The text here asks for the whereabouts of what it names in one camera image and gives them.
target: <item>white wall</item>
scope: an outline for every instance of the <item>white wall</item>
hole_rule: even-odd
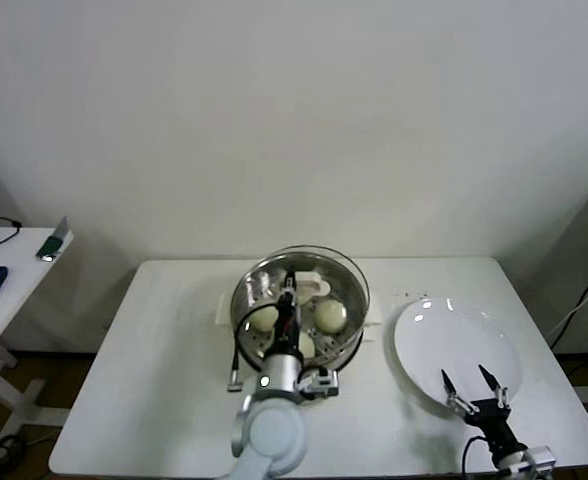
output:
[[[95,349],[145,259],[295,242],[537,291],[586,202],[588,1],[0,1],[0,213],[77,235],[14,347]]]

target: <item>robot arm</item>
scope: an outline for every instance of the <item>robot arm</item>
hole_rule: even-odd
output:
[[[441,370],[443,384],[447,392],[447,405],[465,423],[483,431],[492,463],[498,470],[498,478],[534,480],[552,478],[552,468],[556,459],[548,447],[528,448],[520,443],[507,424],[511,413],[507,388],[501,387],[494,375],[479,365],[481,374],[494,398],[468,402],[456,392],[447,373]]]
[[[254,394],[237,414],[232,453],[239,459],[228,476],[233,480],[259,480],[294,470],[307,450],[307,429],[298,404],[338,395],[336,372],[303,368],[294,272],[286,276],[276,308],[274,343],[265,352]]]

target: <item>white desk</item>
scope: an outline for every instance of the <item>white desk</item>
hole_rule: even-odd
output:
[[[0,289],[0,336],[56,263],[56,260],[43,262],[36,258],[39,247],[53,231],[53,228],[22,228],[19,235],[0,245],[0,266],[9,270]],[[14,228],[0,227],[0,240],[13,232]],[[73,238],[70,232],[61,247],[61,253]],[[12,367],[15,364],[16,359],[0,344],[0,370],[4,365]],[[0,376],[0,402],[13,412],[1,430],[0,437],[17,433],[24,424],[63,425],[69,410],[42,408],[34,403],[44,385],[43,380],[33,380],[25,392],[21,393]]]
[[[160,261],[139,268],[50,457],[53,471],[128,478],[230,471],[242,395],[226,392],[232,336],[214,316],[221,294],[252,263]],[[512,403],[514,432],[530,446],[548,445],[560,466],[588,464],[588,415],[495,261],[358,263],[384,325],[341,372],[340,395],[303,407],[309,449],[292,477],[460,472],[463,446],[479,431],[417,392],[390,350],[398,313],[422,294],[465,300],[502,319],[524,365]],[[493,471],[485,445],[470,449],[468,470]]]

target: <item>white plate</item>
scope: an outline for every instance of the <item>white plate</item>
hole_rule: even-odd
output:
[[[452,298],[426,298],[412,303],[398,318],[394,343],[407,375],[443,405],[447,394],[441,369],[467,401],[494,396],[479,365],[508,388],[510,399],[521,385],[518,353],[497,322]]]

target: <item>floor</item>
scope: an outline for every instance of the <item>floor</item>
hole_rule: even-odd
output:
[[[14,369],[5,369],[3,376],[20,390],[25,389],[33,378],[45,378],[48,382],[41,394],[39,403],[49,407],[69,408],[72,406],[74,398],[83,384],[91,363],[91,359],[29,356],[19,358],[18,366]],[[588,364],[564,362],[563,368],[566,373],[570,374],[572,383],[575,385],[588,385]],[[8,415],[8,411],[0,405],[0,428]],[[25,459],[17,469],[3,478],[5,480],[57,480],[69,478],[47,474],[47,459],[54,446],[52,440],[56,438],[56,432],[56,430],[47,427],[24,427],[21,433],[27,442],[43,438],[48,434],[51,436],[46,441],[30,447]],[[557,470],[554,478],[557,480],[588,480],[588,467]]]

